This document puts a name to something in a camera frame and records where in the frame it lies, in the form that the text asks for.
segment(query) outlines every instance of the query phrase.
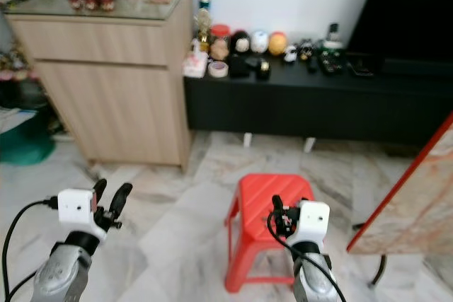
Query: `glass countertop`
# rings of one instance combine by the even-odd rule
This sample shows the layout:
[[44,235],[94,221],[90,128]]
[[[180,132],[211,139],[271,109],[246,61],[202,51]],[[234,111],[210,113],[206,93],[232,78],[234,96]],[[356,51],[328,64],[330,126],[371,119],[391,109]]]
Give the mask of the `glass countertop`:
[[153,4],[147,0],[115,0],[115,9],[105,12],[100,9],[74,10],[68,0],[26,0],[5,11],[6,14],[26,14],[37,16],[80,16],[102,18],[166,20],[180,0],[169,4]]

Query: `black tv screen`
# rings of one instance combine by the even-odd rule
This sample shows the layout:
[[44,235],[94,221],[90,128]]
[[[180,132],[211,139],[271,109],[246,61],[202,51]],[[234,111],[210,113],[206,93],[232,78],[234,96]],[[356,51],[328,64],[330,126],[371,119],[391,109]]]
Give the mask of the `black tv screen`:
[[348,50],[453,63],[452,0],[367,0]]

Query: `metallic robot arm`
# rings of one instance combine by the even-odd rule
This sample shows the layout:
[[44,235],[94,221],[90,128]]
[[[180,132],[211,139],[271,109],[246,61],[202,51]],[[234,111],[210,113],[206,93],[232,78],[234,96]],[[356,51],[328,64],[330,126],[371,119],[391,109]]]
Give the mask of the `metallic robot arm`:
[[[298,207],[284,207],[279,196],[273,197],[276,235],[286,237],[293,247],[320,265],[333,278],[331,261],[322,255],[330,208],[322,202],[302,200]],[[294,297],[297,302],[336,302],[337,291],[329,279],[312,263],[292,253],[294,261]]]
[[77,302],[88,283],[91,256],[107,237],[110,227],[121,227],[120,216],[132,185],[116,192],[108,211],[98,207],[107,182],[93,190],[68,189],[58,195],[59,220],[74,229],[63,243],[56,243],[50,258],[36,272],[31,302]]

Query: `cabinet leg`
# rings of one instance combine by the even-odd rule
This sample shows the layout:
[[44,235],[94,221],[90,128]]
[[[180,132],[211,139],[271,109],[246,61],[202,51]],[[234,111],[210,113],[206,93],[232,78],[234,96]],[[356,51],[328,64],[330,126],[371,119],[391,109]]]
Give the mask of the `cabinet leg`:
[[314,137],[307,138],[305,140],[304,153],[310,153],[315,142],[316,142],[316,138],[314,138]]
[[252,133],[246,132],[243,134],[243,147],[244,148],[249,148],[250,145],[252,144]]

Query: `teal container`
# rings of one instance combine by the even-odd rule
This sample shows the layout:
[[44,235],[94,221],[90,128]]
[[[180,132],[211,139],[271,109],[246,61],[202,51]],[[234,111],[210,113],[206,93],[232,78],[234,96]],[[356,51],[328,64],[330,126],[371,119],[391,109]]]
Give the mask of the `teal container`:
[[0,162],[32,165],[45,160],[55,143],[47,133],[45,114],[38,112],[0,136]]

